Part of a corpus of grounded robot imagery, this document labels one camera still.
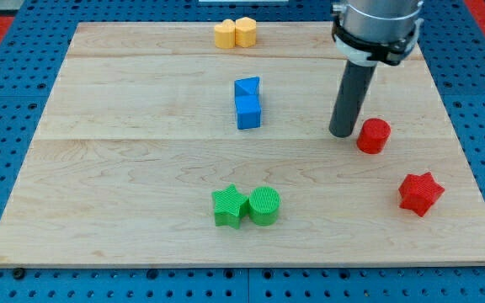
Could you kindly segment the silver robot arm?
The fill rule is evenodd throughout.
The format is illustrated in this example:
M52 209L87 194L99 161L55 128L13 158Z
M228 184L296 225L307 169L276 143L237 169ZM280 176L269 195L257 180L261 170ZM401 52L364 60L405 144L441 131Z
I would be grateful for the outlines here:
M423 0L335 0L332 37L348 62L397 66L413 51L423 19Z

